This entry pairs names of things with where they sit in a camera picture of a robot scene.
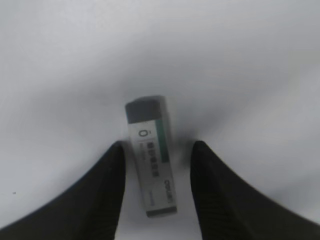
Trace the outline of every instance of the brand logo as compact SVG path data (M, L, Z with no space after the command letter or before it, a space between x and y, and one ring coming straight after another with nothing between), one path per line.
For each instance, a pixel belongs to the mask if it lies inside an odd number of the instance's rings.
M174 198L172 196L172 192L171 192L171 185L170 185L170 181L169 180L165 180L164 181L164 187L165 187L165 192L166 192L166 197L168 199L168 203L173 203Z

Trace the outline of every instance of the number 0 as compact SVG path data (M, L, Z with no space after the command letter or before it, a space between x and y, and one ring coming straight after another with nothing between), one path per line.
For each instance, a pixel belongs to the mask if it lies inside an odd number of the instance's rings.
M148 136L148 131L147 131L147 130L140 130L140 131L139 131L139 136L140 136L140 137L146 137L146 136Z

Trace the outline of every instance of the ribbed rubber pad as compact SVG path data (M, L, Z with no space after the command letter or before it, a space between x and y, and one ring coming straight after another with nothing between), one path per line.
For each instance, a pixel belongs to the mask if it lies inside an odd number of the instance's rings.
M191 188L203 240L250 240L228 211L219 190L212 185L196 156L191 161Z
M121 151L118 156L119 161L114 161L110 165L111 171L100 186L96 203L77 240L113 240L115 238L126 183L123 154Z
M320 226L275 203L235 174L203 141L191 187L204 240L320 240Z
M124 150L115 143L63 194L0 230L0 240L113 240L125 174Z

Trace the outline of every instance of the green stripe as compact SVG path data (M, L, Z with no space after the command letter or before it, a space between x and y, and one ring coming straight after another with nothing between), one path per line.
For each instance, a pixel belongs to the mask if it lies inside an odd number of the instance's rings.
M155 120L155 128L158 135L158 141L160 146L160 153L163 163L169 163L169 153L166 142L165 129L162 119Z

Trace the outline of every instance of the white table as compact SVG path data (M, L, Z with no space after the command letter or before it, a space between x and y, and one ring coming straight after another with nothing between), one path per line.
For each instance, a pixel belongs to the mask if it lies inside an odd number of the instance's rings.
M129 160L118 239L201 239L186 164L192 139L320 223L319 8L316 0L1 0L0 227L126 139L124 105L152 95L168 105L179 213L146 218Z

